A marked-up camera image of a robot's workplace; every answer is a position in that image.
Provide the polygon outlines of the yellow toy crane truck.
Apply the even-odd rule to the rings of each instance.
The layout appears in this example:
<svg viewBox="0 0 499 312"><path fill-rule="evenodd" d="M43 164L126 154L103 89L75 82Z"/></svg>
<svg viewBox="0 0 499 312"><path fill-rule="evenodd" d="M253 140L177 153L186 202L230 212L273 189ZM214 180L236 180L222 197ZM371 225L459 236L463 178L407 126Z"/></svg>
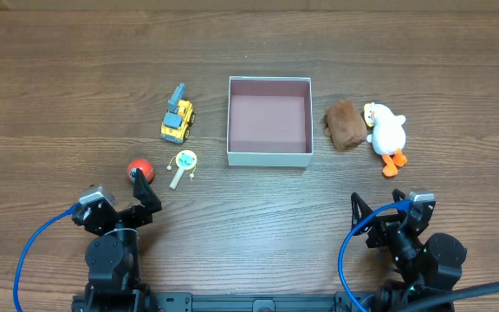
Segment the yellow toy crane truck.
<svg viewBox="0 0 499 312"><path fill-rule="evenodd" d="M190 127L196 114L193 105L185 97L185 84L180 83L168 100L168 109L161 123L160 138L176 144L184 144L190 136Z"/></svg>

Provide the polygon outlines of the white plush duck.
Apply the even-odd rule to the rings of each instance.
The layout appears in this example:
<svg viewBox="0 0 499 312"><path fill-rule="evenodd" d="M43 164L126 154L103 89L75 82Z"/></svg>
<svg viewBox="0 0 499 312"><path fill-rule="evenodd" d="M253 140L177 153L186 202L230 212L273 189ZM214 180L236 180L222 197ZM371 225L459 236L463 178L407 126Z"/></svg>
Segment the white plush duck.
<svg viewBox="0 0 499 312"><path fill-rule="evenodd" d="M366 136L366 142L370 143L384 161L382 170L387 178L395 177L399 168L407 163L403 154L406 143L406 134L403 128L406 118L404 115L396 115L384 104L370 102L364 105L364 120L372 132Z"/></svg>

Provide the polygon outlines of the brown plush toy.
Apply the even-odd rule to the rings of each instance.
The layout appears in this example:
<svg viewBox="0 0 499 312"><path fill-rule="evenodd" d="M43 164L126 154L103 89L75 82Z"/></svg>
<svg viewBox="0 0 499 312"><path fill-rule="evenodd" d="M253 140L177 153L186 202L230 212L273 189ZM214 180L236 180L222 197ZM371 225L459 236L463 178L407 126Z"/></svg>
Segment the brown plush toy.
<svg viewBox="0 0 499 312"><path fill-rule="evenodd" d="M324 122L325 135L339 151L357 146L366 139L366 124L351 100L336 101L328 107Z"/></svg>

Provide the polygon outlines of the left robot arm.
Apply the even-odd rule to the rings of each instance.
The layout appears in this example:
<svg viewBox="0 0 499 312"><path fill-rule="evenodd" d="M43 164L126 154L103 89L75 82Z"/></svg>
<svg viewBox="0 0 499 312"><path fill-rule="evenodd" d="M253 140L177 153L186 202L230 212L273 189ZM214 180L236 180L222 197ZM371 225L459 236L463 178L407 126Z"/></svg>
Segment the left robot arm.
<svg viewBox="0 0 499 312"><path fill-rule="evenodd" d="M74 296L72 312L157 312L159 301L141 282L138 228L152 222L162 205L141 169L134 171L133 196L139 201L123 211L102 185L92 187L73 209L72 221L96 238L85 252L88 283Z"/></svg>

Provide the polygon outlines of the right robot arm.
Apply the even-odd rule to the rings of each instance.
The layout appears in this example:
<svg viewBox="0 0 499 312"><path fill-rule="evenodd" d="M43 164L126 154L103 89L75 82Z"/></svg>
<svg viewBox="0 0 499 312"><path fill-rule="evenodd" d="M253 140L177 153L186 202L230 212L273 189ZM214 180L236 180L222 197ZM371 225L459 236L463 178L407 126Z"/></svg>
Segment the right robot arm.
<svg viewBox="0 0 499 312"><path fill-rule="evenodd" d="M388 311L411 302L452 291L461 278L467 250L453 236L435 233L426 242L419 235L428 227L436 205L430 192L392 191L394 214L375 216L357 235L367 234L366 245L386 247L402 280L387 281L372 295L357 300L369 311Z"/></svg>

